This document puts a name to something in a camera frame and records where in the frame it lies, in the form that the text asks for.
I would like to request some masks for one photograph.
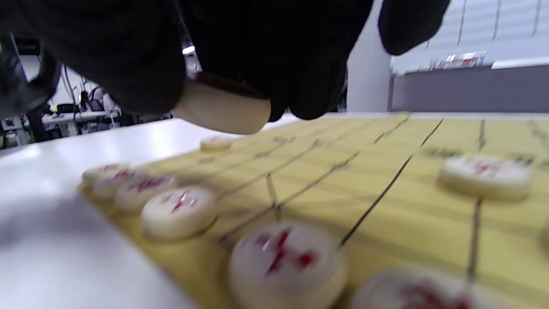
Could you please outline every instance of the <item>person's hand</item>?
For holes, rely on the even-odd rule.
[[[338,101],[346,62],[373,0],[176,0],[207,73],[313,119]],[[18,27],[103,86],[125,109],[163,114],[182,94],[185,65],[173,3],[151,0],[7,0]],[[385,0],[385,49],[402,54],[438,30],[449,0]]]

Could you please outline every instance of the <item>white table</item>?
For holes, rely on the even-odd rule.
[[[109,112],[82,112],[82,113],[63,113],[60,115],[44,115],[42,117],[42,123],[44,126],[50,124],[58,124],[65,126],[68,134],[63,134],[63,137],[66,136],[76,136],[78,131],[76,130],[76,123],[96,119],[98,117],[110,116]]]
[[[76,186],[92,166],[157,161],[209,134],[170,119],[0,151],[0,308],[196,308]]]

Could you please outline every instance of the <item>yellow game board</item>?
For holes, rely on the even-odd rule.
[[[549,255],[539,236],[549,217],[549,123],[532,120],[323,118],[237,140],[226,152],[192,152],[145,166],[219,196],[203,235],[162,242],[139,217],[94,203],[204,309],[235,308],[225,271],[246,232],[283,219],[344,243],[355,288],[381,270],[427,266],[492,288],[511,307],[549,308]],[[480,200],[436,184],[444,159],[483,153],[535,171],[522,202]]]

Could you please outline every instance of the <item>white disc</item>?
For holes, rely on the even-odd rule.
[[[175,177],[157,176],[138,179],[123,184],[115,194],[116,208],[123,212],[140,212],[155,195],[176,186]]]
[[[116,174],[121,170],[129,169],[126,164],[107,164],[86,170],[82,174],[82,181],[87,185],[93,185],[97,179],[108,175]]]
[[[486,290],[433,272],[385,271],[355,292],[349,309],[505,309]]]
[[[200,150],[202,151],[222,151],[229,150],[233,144],[232,139],[221,135],[207,137],[200,141]]]
[[[246,234],[229,262],[229,288],[245,309],[328,309],[346,279],[338,244],[300,223],[272,224]]]
[[[143,208],[141,220],[150,235],[174,239],[203,231],[216,216],[212,192],[187,186],[152,198]]]
[[[528,195],[532,172],[529,167],[494,157],[455,157],[448,159],[439,180],[447,187],[493,198],[522,198]]]
[[[121,185],[146,177],[147,172],[140,169],[124,169],[117,173],[111,173],[97,179],[93,185],[93,194],[97,198],[111,200]]]

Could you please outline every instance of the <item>ceiling light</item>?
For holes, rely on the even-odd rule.
[[[183,49],[183,54],[188,55],[194,52],[194,46],[189,46]]]

